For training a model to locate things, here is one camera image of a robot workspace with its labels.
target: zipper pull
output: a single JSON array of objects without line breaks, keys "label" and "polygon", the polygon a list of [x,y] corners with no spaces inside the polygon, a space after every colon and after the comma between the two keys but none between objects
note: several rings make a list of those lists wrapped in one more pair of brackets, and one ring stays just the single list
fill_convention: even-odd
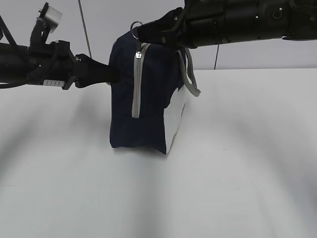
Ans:
[{"label": "zipper pull", "polygon": [[137,41],[137,52],[135,54],[135,58],[137,58],[137,59],[142,58],[141,49],[142,49],[142,43],[140,41]]}]

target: black robotic arm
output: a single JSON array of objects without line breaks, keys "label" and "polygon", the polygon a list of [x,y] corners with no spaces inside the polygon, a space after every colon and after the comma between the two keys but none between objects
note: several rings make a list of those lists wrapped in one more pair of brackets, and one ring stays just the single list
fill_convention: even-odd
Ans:
[{"label": "black robotic arm", "polygon": [[74,56],[69,42],[46,44],[49,33],[56,29],[62,14],[48,3],[40,13],[29,47],[16,44],[0,16],[0,39],[5,35],[9,41],[9,44],[0,43],[0,89],[31,84],[68,90],[73,83],[77,88],[84,88],[119,80],[119,72],[114,67],[84,54]]},{"label": "black robotic arm", "polygon": [[317,39],[317,0],[186,0],[138,28],[141,42],[170,48],[283,38]]}]

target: bag handle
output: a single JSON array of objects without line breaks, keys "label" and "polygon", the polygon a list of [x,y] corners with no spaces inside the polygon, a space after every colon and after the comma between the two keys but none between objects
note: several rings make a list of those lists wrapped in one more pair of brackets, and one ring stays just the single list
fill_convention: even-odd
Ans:
[{"label": "bag handle", "polygon": [[184,84],[191,94],[193,94],[195,97],[199,97],[201,91],[198,89],[197,86],[196,77],[194,74],[194,64],[192,55],[190,54],[189,49],[185,48],[185,55],[188,60],[188,66],[186,70],[184,58],[182,56],[181,51],[177,51],[177,53],[179,57],[180,71],[183,77]]}]

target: white table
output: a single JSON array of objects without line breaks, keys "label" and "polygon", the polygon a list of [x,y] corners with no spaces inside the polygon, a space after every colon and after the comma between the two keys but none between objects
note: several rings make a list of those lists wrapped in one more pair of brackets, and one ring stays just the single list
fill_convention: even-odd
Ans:
[{"label": "white table", "polygon": [[317,69],[196,74],[168,156],[111,149],[107,85],[0,91],[0,237],[316,237]]}]

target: fabric bag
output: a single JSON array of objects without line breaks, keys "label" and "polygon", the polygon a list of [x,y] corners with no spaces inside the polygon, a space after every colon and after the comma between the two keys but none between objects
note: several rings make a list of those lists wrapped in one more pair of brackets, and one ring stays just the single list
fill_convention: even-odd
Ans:
[{"label": "fabric bag", "polygon": [[[189,90],[198,97],[188,49],[175,51],[140,44],[131,32],[113,45],[109,65],[120,71],[111,85],[110,143],[118,147],[153,147],[167,154],[178,131]],[[188,76],[186,70],[188,59]]]}]

